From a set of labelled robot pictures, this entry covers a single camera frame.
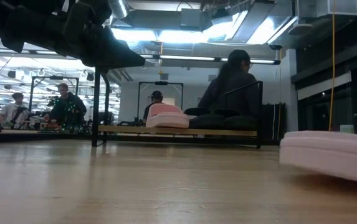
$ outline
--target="pink cushion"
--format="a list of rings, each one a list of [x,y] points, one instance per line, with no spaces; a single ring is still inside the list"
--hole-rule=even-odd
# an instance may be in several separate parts
[[[154,104],[149,109],[147,128],[188,128],[189,118],[178,107]]]
[[[357,181],[357,134],[287,133],[280,144],[280,163]]]

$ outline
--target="wooden platform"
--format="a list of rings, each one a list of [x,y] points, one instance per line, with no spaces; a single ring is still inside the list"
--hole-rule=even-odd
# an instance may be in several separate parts
[[[357,183],[278,164],[278,148],[0,144],[0,223],[357,223]]]
[[[105,126],[100,125],[99,131],[115,133],[154,133],[154,134],[209,134],[221,136],[249,136],[256,137],[257,131],[231,131],[231,130],[208,130],[208,129],[183,129],[183,128],[145,128],[128,126]]]

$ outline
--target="low wooden bench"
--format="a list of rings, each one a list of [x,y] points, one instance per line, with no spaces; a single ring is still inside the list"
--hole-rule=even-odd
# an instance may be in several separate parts
[[[217,136],[245,136],[257,137],[257,131],[233,131],[233,130],[209,130],[209,129],[182,129],[182,128],[145,128],[128,126],[105,126],[98,127],[100,132],[109,133],[136,133],[136,134],[204,134]]]

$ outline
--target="ceiling pipe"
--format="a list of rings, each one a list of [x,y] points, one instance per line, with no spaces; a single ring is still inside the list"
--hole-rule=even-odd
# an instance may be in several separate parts
[[[123,19],[128,16],[130,7],[127,0],[108,0],[110,8],[112,9],[112,17],[115,19]]]

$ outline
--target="man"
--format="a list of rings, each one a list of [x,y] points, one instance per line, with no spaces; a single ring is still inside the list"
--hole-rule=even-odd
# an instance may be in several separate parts
[[[2,128],[18,128],[29,115],[29,110],[23,106],[23,94],[12,95],[15,103],[4,106],[0,112],[0,124]]]
[[[163,101],[163,94],[161,94],[160,91],[156,90],[152,93],[151,95],[151,99],[152,99],[152,103],[149,104],[146,108],[145,111],[143,113],[143,121],[146,122],[146,119],[148,118],[148,114],[149,114],[149,108],[151,108],[152,105],[154,105],[155,103],[162,103]]]
[[[66,83],[59,84],[58,90],[60,97],[51,111],[51,122],[81,124],[87,112],[83,101],[78,96],[69,92]]]

